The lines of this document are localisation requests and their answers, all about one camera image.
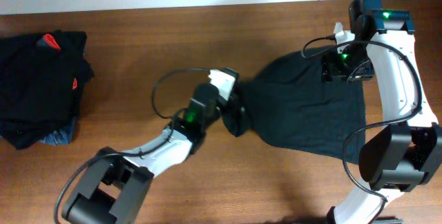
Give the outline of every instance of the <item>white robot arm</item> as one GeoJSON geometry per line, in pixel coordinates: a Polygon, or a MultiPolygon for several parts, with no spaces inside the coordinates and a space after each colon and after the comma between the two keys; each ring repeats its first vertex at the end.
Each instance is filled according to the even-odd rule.
{"type": "Polygon", "coordinates": [[[426,184],[439,168],[442,159],[442,130],[423,88],[415,83],[418,80],[420,84],[421,79],[416,65],[414,27],[410,14],[405,11],[384,10],[381,0],[355,0],[349,12],[352,31],[344,31],[342,24],[337,23],[334,36],[338,45],[351,43],[355,38],[375,41],[404,54],[409,64],[391,48],[373,44],[350,44],[338,48],[334,58],[333,55],[324,57],[325,74],[328,74],[329,79],[342,75],[347,81],[365,79],[364,70],[370,69],[371,62],[381,94],[383,121],[410,116],[418,106],[421,106],[421,110],[406,120],[406,123],[385,125],[361,151],[359,164],[362,178],[358,182],[383,195],[387,202],[383,204],[382,198],[355,186],[349,196],[329,212],[328,221],[336,224],[374,222],[388,203],[402,196],[404,192],[410,192],[417,185],[426,184]],[[353,66],[347,72],[343,69],[343,73],[341,71],[333,74],[333,67],[339,63],[337,61],[348,64],[353,62],[353,66]],[[357,66],[353,70],[357,63],[364,67],[357,66]]]}
{"type": "Polygon", "coordinates": [[[86,168],[64,204],[63,218],[75,224],[129,224],[135,221],[152,180],[169,167],[184,162],[199,149],[206,129],[220,117],[238,79],[238,73],[230,68],[194,70],[210,72],[210,84],[200,84],[195,89],[188,107],[178,111],[157,138],[121,153],[110,147],[103,148],[80,167],[57,200],[56,223],[59,223],[57,215],[61,198],[73,179],[86,168]],[[183,118],[179,118],[181,112],[184,112],[183,118]],[[119,196],[109,196],[99,188],[101,183],[116,186],[121,190],[119,196]]]}

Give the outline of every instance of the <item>black garment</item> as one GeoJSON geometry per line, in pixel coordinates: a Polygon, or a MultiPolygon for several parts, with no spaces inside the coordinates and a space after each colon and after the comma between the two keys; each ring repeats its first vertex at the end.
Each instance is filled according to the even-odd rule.
{"type": "Polygon", "coordinates": [[[83,58],[86,33],[51,33],[61,50],[38,47],[44,34],[0,39],[0,136],[18,149],[70,124],[93,77],[83,58]]]}
{"type": "MultiPolygon", "coordinates": [[[[362,84],[323,83],[321,73],[320,59],[300,52],[275,60],[253,80],[238,83],[240,103],[223,114],[224,124],[235,136],[251,127],[272,146],[342,158],[343,140],[365,126],[362,84]]],[[[365,134],[354,138],[347,160],[357,164],[365,134]]]]}

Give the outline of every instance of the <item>wooden surface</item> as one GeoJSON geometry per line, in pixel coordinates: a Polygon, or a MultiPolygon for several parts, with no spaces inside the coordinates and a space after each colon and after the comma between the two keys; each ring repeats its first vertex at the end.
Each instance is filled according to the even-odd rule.
{"type": "MultiPolygon", "coordinates": [[[[383,0],[409,9],[416,56],[428,101],[442,120],[442,0],[383,0]]],[[[86,87],[75,141],[36,144],[23,151],[0,142],[0,223],[51,223],[55,199],[68,177],[95,152],[143,144],[166,122],[150,107],[163,74],[191,66],[229,66],[251,77],[275,58],[349,28],[349,1],[169,8],[0,16],[0,37],[55,29],[85,30],[86,59],[95,78],[86,87]]],[[[204,75],[178,75],[158,94],[162,112],[186,106],[204,75]]],[[[376,80],[364,85],[367,122],[381,120],[376,80]]],[[[370,139],[378,130],[367,132],[370,139]]],[[[351,166],[357,174],[357,168],[351,166]]],[[[155,179],[137,223],[275,223],[324,216],[353,184],[341,161],[270,147],[248,132],[234,138],[221,122],[197,154],[155,179]]],[[[442,172],[383,212],[407,223],[440,223],[442,172]]]]}

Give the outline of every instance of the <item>black cable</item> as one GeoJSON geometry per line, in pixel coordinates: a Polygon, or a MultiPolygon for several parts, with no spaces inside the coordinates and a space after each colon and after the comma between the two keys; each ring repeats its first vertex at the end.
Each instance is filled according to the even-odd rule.
{"type": "Polygon", "coordinates": [[[76,179],[76,177],[78,177],[78,175],[85,170],[87,167],[95,164],[97,161],[103,159],[103,158],[109,158],[109,157],[141,157],[144,155],[147,155],[149,153],[154,152],[156,149],[160,148],[163,144],[167,143],[173,134],[174,128],[175,128],[175,121],[177,120],[178,116],[185,111],[186,109],[180,109],[179,111],[177,111],[173,116],[169,117],[170,119],[172,119],[171,121],[171,132],[167,135],[167,137],[164,139],[164,141],[157,145],[156,147],[153,147],[152,149],[148,150],[148,151],[143,151],[143,152],[139,152],[139,153],[129,153],[129,152],[116,152],[116,153],[109,153],[109,154],[104,154],[104,155],[100,155],[100,156],[95,156],[94,158],[91,158],[89,160],[87,160],[82,166],[80,166],[80,168],[77,169],[77,171],[69,178],[68,182],[66,182],[66,184],[64,185],[63,189],[60,192],[60,195],[58,196],[57,201],[55,202],[55,207],[54,207],[54,222],[56,224],[60,224],[60,221],[58,219],[58,211],[60,208],[60,204],[61,204],[61,200],[64,197],[64,194],[66,193],[66,191],[68,190],[68,188],[70,187],[70,185],[72,184],[72,182],[76,179]]]}
{"type": "Polygon", "coordinates": [[[164,116],[164,115],[162,115],[162,114],[158,111],[158,109],[157,109],[157,107],[156,107],[156,105],[155,105],[155,93],[156,93],[158,87],[161,85],[161,83],[162,83],[164,80],[166,80],[166,79],[169,78],[170,76],[172,76],[172,75],[176,75],[176,74],[178,74],[178,73],[186,73],[186,72],[208,72],[208,73],[210,73],[210,70],[211,70],[210,68],[183,68],[183,69],[177,69],[177,70],[171,71],[170,73],[168,73],[168,74],[166,74],[165,76],[161,77],[161,78],[158,80],[158,82],[155,84],[155,86],[153,86],[153,88],[152,88],[151,102],[152,102],[152,109],[153,109],[153,111],[154,111],[154,112],[155,112],[160,118],[163,118],[163,119],[171,118],[171,116],[164,116]]]}
{"type": "Polygon", "coordinates": [[[307,42],[307,43],[304,45],[304,47],[302,47],[302,50],[301,50],[301,55],[302,55],[302,57],[306,58],[305,55],[304,55],[304,51],[305,51],[305,49],[306,49],[306,47],[307,47],[308,45],[310,45],[311,43],[314,43],[315,41],[320,41],[320,40],[332,40],[332,41],[334,41],[334,40],[336,40],[336,38],[335,38],[334,35],[329,35],[329,36],[326,36],[326,37],[318,37],[318,38],[315,38],[315,39],[313,39],[313,40],[310,40],[309,42],[307,42]]]}
{"type": "Polygon", "coordinates": [[[365,62],[359,64],[359,66],[357,66],[357,67],[353,70],[353,72],[351,72],[350,75],[348,76],[348,78],[347,78],[347,83],[350,82],[350,79],[352,79],[353,74],[356,73],[356,71],[357,71],[361,66],[366,65],[369,61],[370,61],[370,60],[368,59],[367,61],[365,61],[365,62]]]}
{"type": "MultiPolygon", "coordinates": [[[[306,47],[308,46],[308,44],[310,44],[312,42],[314,42],[314,41],[313,40],[309,41],[302,48],[301,55],[304,58],[307,58],[307,57],[304,56],[304,51],[305,51],[306,47]]],[[[384,43],[378,42],[378,41],[360,41],[360,40],[357,40],[357,41],[346,41],[346,42],[343,42],[341,44],[337,44],[335,46],[326,48],[325,50],[323,50],[323,51],[321,51],[319,53],[316,53],[314,55],[311,55],[308,58],[317,57],[319,55],[325,55],[326,53],[332,51],[335,48],[339,48],[341,46],[346,46],[346,45],[350,45],[350,44],[372,44],[372,45],[376,45],[376,46],[381,46],[381,47],[387,48],[387,49],[395,52],[399,56],[399,59],[404,61],[405,65],[407,65],[408,69],[410,70],[410,72],[412,74],[412,77],[413,77],[413,80],[414,80],[414,86],[416,87],[416,91],[417,91],[417,105],[416,105],[416,107],[414,109],[411,110],[411,113],[408,116],[405,116],[405,117],[402,117],[402,118],[398,118],[398,119],[395,119],[395,120],[387,120],[387,121],[377,122],[377,123],[373,123],[373,124],[368,124],[365,127],[362,127],[360,129],[354,131],[353,133],[348,135],[347,138],[345,138],[345,140],[344,140],[344,143],[343,143],[343,166],[344,166],[345,173],[347,174],[347,176],[350,178],[350,180],[359,189],[361,189],[365,193],[378,196],[378,197],[380,197],[382,199],[381,208],[377,211],[377,213],[375,214],[373,219],[369,222],[369,223],[373,223],[378,218],[378,216],[381,214],[381,212],[383,211],[383,209],[385,207],[385,204],[388,202],[388,199],[384,195],[382,195],[382,194],[380,194],[378,192],[375,192],[373,190],[370,190],[370,189],[362,186],[353,177],[352,173],[350,172],[350,170],[349,170],[349,168],[347,166],[346,153],[347,153],[348,144],[349,144],[350,140],[353,138],[353,136],[355,136],[357,133],[359,133],[361,131],[365,131],[365,130],[368,130],[368,129],[371,129],[371,128],[374,128],[374,127],[381,127],[381,126],[384,126],[384,125],[387,125],[387,124],[397,124],[397,123],[400,123],[400,122],[407,121],[407,120],[413,118],[414,116],[416,116],[419,113],[419,111],[422,110],[422,85],[421,85],[421,81],[419,80],[419,77],[417,75],[416,69],[413,67],[413,65],[409,61],[408,57],[406,55],[404,55],[401,51],[399,51],[397,48],[395,48],[393,46],[390,46],[388,44],[384,44],[384,43]]]]}

